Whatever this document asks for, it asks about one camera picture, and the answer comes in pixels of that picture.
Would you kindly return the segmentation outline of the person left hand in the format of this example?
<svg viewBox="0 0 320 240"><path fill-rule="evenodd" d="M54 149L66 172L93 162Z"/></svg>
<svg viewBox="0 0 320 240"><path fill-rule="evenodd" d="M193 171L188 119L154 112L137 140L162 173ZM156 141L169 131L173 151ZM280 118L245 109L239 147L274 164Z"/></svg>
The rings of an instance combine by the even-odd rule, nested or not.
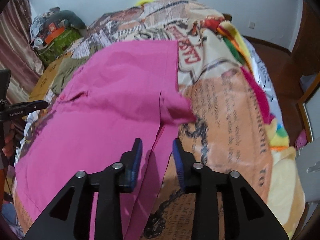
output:
<svg viewBox="0 0 320 240"><path fill-rule="evenodd" d="M12 154L14 153L14 136L15 136L14 127L15 127L14 124L11 123L10 129L6 134L6 136L4 137L5 145L2 148L2 151L4 155L8 158L11 157Z"/></svg>

